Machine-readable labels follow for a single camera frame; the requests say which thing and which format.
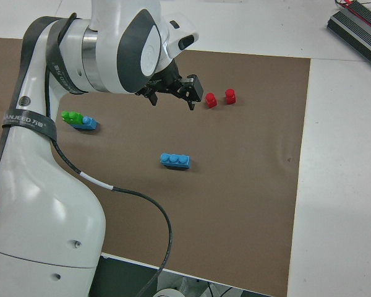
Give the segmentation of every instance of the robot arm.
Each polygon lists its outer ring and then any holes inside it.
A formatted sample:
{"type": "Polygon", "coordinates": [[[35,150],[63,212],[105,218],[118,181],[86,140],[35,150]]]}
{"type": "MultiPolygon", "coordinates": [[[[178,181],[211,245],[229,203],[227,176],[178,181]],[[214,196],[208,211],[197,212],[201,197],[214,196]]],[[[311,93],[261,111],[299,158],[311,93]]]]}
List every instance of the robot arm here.
{"type": "Polygon", "coordinates": [[[183,79],[173,60],[198,39],[185,18],[165,19],[158,0],[92,4],[91,20],[44,17],[23,39],[0,141],[0,297],[86,297],[92,283],[103,209],[51,153],[66,93],[138,93],[156,103],[164,92],[190,108],[202,97],[196,75],[183,79]]]}

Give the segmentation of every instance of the green lego brick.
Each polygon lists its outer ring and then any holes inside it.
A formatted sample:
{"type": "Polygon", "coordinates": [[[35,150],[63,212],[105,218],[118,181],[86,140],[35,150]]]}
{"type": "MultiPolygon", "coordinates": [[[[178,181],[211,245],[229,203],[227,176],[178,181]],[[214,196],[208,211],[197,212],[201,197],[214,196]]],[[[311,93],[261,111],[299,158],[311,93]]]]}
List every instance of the green lego brick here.
{"type": "Polygon", "coordinates": [[[62,119],[65,121],[67,124],[71,125],[82,125],[82,118],[83,115],[80,113],[76,113],[75,111],[62,111],[62,119]]]}

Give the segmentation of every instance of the red block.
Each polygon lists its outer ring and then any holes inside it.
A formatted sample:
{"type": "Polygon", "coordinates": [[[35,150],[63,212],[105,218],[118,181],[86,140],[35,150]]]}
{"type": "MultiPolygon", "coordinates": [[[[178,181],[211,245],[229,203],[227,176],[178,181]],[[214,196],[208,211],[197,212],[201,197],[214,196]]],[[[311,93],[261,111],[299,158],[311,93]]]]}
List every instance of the red block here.
{"type": "Polygon", "coordinates": [[[217,105],[217,100],[215,94],[213,93],[207,93],[205,101],[209,108],[215,107],[217,105]]]}
{"type": "Polygon", "coordinates": [[[236,102],[235,91],[231,88],[225,91],[225,99],[227,104],[234,104],[236,102]]]}

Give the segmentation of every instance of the blue lego brick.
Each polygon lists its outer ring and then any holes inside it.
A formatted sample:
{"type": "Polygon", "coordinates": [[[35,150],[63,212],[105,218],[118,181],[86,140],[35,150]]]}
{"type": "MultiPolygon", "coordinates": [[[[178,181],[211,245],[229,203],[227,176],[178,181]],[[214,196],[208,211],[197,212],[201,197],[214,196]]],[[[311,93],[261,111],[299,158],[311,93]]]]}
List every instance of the blue lego brick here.
{"type": "Polygon", "coordinates": [[[161,164],[169,167],[190,168],[191,158],[186,155],[176,155],[163,153],[161,155],[161,164]]]}
{"type": "Polygon", "coordinates": [[[76,129],[95,130],[97,123],[93,118],[90,118],[89,116],[84,116],[82,118],[82,125],[73,125],[73,124],[70,124],[70,125],[76,129]]]}

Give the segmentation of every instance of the brown mat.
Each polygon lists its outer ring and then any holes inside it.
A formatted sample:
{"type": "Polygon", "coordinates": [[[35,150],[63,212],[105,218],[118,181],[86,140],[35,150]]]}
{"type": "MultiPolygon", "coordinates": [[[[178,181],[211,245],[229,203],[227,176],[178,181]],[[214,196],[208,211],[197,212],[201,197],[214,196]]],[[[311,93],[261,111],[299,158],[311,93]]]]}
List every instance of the brown mat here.
{"type": "MultiPolygon", "coordinates": [[[[19,53],[20,40],[0,39],[0,123],[19,53]]],[[[168,269],[286,296],[310,60],[187,51],[177,63],[181,74],[200,77],[218,106],[189,111],[169,95],[156,107],[134,95],[68,95],[60,111],[100,126],[78,132],[58,121],[58,142],[84,172],[163,205],[174,229],[168,269]],[[227,88],[236,91],[234,105],[224,104],[227,88]],[[162,167],[163,152],[190,155],[191,169],[162,167]]],[[[167,241],[159,211],[88,186],[106,213],[104,252],[158,265],[167,241]]]]}

